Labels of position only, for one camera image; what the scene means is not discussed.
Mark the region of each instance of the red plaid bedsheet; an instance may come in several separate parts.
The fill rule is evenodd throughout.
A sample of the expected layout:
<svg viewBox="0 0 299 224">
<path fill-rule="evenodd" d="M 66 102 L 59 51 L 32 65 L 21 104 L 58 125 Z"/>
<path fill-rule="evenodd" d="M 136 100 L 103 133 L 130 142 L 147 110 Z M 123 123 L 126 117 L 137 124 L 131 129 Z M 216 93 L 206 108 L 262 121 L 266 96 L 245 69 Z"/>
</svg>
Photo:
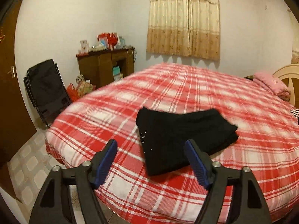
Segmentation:
<svg viewBox="0 0 299 224">
<path fill-rule="evenodd" d="M 298 201 L 299 126 L 293 107 L 252 81 L 202 68 L 159 64 L 100 88 L 71 104 L 46 133 L 50 154 L 67 167 L 91 159 L 114 138 L 118 153 L 97 196 L 132 224 L 193 223 L 207 191 L 190 167 L 148 178 L 135 119 L 146 106 L 188 113 L 216 108 L 238 126 L 238 141 L 211 158 L 249 166 L 273 221 Z M 227 189 L 219 222 L 231 200 Z"/>
</svg>

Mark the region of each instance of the headboard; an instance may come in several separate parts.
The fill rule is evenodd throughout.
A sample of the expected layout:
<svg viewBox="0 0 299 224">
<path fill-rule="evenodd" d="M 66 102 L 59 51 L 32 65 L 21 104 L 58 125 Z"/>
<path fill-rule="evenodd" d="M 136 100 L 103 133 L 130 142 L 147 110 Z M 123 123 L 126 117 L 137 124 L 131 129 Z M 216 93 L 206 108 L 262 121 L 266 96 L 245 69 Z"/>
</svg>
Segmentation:
<svg viewBox="0 0 299 224">
<path fill-rule="evenodd" d="M 282 80 L 291 91 L 290 104 L 299 108 L 299 64 L 291 64 L 279 69 L 273 76 Z"/>
</svg>

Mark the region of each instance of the floral patterned curtain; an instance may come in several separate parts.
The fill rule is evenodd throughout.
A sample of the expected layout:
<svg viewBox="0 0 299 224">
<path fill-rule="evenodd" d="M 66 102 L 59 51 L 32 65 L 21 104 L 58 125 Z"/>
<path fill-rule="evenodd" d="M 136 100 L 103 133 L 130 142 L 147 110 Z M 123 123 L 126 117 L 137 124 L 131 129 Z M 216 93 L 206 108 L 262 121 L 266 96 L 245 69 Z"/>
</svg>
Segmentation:
<svg viewBox="0 0 299 224">
<path fill-rule="evenodd" d="M 218 0 L 150 0 L 147 52 L 219 61 Z"/>
<path fill-rule="evenodd" d="M 299 23 L 294 16 L 294 14 L 289 10 L 291 23 L 294 31 L 293 40 L 293 54 L 292 54 L 292 64 L 299 63 Z"/>
</svg>

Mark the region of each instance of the wooden cabinet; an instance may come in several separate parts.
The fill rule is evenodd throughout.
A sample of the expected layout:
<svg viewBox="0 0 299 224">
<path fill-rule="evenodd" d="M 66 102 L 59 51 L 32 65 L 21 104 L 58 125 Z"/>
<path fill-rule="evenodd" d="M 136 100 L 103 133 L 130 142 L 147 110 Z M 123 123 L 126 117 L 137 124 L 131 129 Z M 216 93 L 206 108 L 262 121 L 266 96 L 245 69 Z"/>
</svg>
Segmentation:
<svg viewBox="0 0 299 224">
<path fill-rule="evenodd" d="M 124 77 L 134 73 L 134 49 L 104 50 L 78 56 L 80 74 L 97 88 L 112 83 L 114 66 L 119 66 Z"/>
</svg>

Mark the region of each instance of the metal screw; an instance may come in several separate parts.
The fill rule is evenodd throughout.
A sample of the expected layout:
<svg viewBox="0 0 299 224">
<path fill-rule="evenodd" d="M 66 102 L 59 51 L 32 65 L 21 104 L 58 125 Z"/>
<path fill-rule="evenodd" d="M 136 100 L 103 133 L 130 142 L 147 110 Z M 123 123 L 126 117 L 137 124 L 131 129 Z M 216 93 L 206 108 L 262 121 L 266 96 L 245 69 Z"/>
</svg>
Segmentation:
<svg viewBox="0 0 299 224">
<path fill-rule="evenodd" d="M 91 163 L 91 161 L 84 161 L 83 163 L 82 163 L 82 166 L 83 167 L 88 167 L 88 166 L 90 166 L 92 163 Z"/>
<path fill-rule="evenodd" d="M 249 167 L 243 167 L 242 170 L 246 173 L 251 172 L 251 169 Z"/>
<path fill-rule="evenodd" d="M 218 161 L 214 161 L 214 162 L 212 163 L 212 165 L 213 165 L 214 167 L 221 167 L 221 163 L 218 162 Z"/>
<path fill-rule="evenodd" d="M 60 166 L 54 166 L 54 167 L 52 167 L 52 171 L 53 172 L 57 172 L 57 171 L 59 171 L 60 170 Z"/>
</svg>

